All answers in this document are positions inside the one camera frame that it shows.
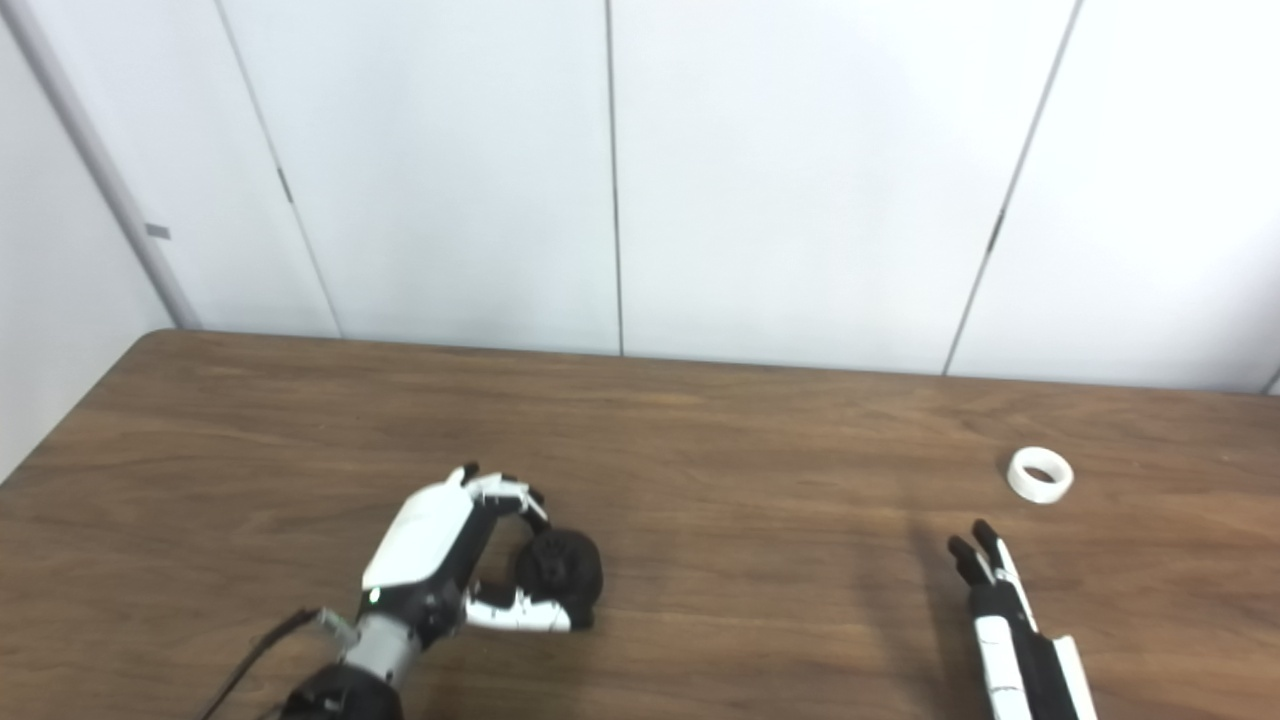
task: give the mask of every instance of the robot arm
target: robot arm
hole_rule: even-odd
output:
[[[338,660],[300,685],[285,720],[399,720],[399,687],[435,641],[462,624],[503,630],[590,628],[603,589],[600,555],[582,533],[553,529],[543,497],[502,474],[457,468],[404,501],[361,582],[355,626],[332,612]],[[517,515],[534,537],[511,587],[468,585],[500,518]]]
[[[986,520],[973,525],[983,553],[959,537],[947,542],[969,583],[987,694],[996,720],[1097,720],[1075,641],[1046,638],[1005,541]]]

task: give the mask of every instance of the wooden table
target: wooden table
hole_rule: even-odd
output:
[[[1001,478],[1033,443],[1059,505]],[[431,648],[410,720],[984,717],[945,550],[978,516],[1105,720],[1277,712],[1280,398],[163,332],[0,487],[0,717],[189,717],[471,459],[596,538],[605,594]],[[219,717],[330,656],[285,641]]]

